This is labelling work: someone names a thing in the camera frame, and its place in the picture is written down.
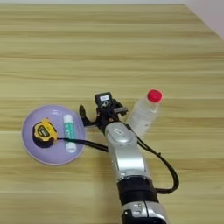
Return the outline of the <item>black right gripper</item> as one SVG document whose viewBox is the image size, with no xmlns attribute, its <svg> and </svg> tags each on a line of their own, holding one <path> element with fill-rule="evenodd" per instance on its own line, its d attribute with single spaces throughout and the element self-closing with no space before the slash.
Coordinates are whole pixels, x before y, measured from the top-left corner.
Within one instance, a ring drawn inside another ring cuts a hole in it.
<svg viewBox="0 0 224 224">
<path fill-rule="evenodd" d="M 91 122 L 87 117 L 84 106 L 79 106 L 79 114 L 83 125 L 85 127 L 96 125 L 102 133 L 105 133 L 105 129 L 109 124 L 120 121 L 118 114 L 125 116 L 127 113 L 128 109 L 119 101 L 114 100 L 114 107 L 97 107 L 95 122 Z"/>
</svg>

